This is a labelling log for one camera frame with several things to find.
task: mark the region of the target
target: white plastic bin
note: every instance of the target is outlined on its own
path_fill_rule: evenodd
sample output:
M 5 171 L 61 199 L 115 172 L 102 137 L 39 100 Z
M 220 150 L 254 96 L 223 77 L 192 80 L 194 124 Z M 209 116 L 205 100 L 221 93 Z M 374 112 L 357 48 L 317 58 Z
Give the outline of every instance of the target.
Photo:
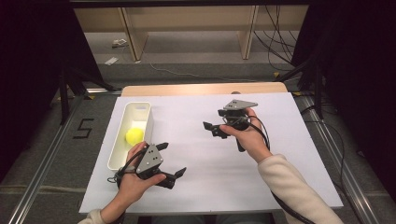
M 151 104 L 147 102 L 131 102 L 127 104 L 122 113 L 119 131 L 108 159 L 107 167 L 117 172 L 125 165 L 129 149 L 132 148 L 125 139 L 125 134 L 131 128 L 143 130 L 143 139 L 151 144 L 151 134 L 154 121 L 152 118 Z

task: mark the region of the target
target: human hand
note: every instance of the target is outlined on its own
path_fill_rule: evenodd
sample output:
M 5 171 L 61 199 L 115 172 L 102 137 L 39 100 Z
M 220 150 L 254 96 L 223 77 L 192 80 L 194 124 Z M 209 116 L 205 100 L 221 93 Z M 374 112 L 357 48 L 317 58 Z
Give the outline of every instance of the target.
M 134 154 L 142 150 L 145 146 L 146 142 L 136 144 L 128 151 L 126 160 L 131 159 Z M 135 165 L 136 159 L 129 166 Z M 142 180 L 136 174 L 124 174 L 116 197 L 101 211 L 102 220 L 105 223 L 115 221 L 132 203 L 137 202 L 149 187 L 160 183 L 165 178 L 165 175 L 160 174 Z
M 250 107 L 246 108 L 246 113 L 248 116 L 256 117 L 256 113 Z M 258 119 L 250 117 L 250 122 L 260 130 L 262 129 L 262 124 Z M 239 131 L 232 126 L 222 124 L 220 125 L 220 129 L 227 134 L 235 136 L 236 139 L 238 139 L 239 144 L 241 144 L 241 146 L 247 151 L 248 155 L 257 163 L 272 156 L 272 153 L 264 143 L 262 135 L 254 128 L 249 126 L 244 131 Z

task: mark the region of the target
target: tennis ball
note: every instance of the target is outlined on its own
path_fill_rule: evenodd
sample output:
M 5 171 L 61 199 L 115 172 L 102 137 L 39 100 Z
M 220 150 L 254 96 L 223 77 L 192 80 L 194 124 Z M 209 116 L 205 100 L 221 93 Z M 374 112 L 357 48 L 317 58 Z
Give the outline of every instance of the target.
M 132 128 L 125 134 L 125 139 L 129 145 L 134 146 L 143 141 L 143 130 L 139 128 Z

